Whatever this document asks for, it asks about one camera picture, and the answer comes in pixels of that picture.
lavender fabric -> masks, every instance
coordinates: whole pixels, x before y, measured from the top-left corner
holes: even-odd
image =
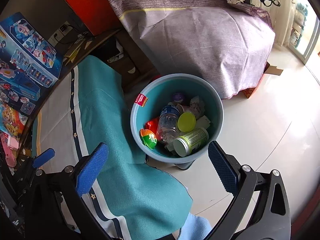
[[[227,0],[109,0],[160,74],[187,73],[222,99],[256,87],[275,33],[268,12]]]

orange box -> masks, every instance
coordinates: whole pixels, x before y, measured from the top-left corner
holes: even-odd
[[[108,0],[65,1],[95,36],[121,26]]]

blue gripper pad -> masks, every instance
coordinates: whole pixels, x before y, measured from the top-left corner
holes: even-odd
[[[220,149],[217,148],[214,142],[209,144],[208,155],[225,190],[229,193],[232,193],[233,196],[236,196],[238,192],[237,175],[230,166],[228,160],[225,158]]]
[[[33,160],[32,167],[40,168],[43,164],[45,164],[48,160],[52,159],[53,157],[54,150],[49,148]]]
[[[108,159],[108,146],[100,143],[91,155],[91,158],[77,177],[76,191],[79,196],[88,193],[91,189],[95,179]]]

plastic water bottle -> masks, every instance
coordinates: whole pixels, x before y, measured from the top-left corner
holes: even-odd
[[[180,135],[177,127],[179,116],[180,112],[175,106],[167,105],[162,108],[156,133],[158,142],[169,144]]]

teal towel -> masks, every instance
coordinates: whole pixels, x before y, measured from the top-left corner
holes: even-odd
[[[45,171],[74,165],[100,142],[108,146],[108,160],[82,198],[110,235],[154,240],[184,225],[192,199],[170,174],[145,164],[145,154],[131,134],[121,76],[112,68],[93,56],[86,57],[61,82],[41,115],[50,118],[38,116],[35,121],[33,147],[56,151]]]

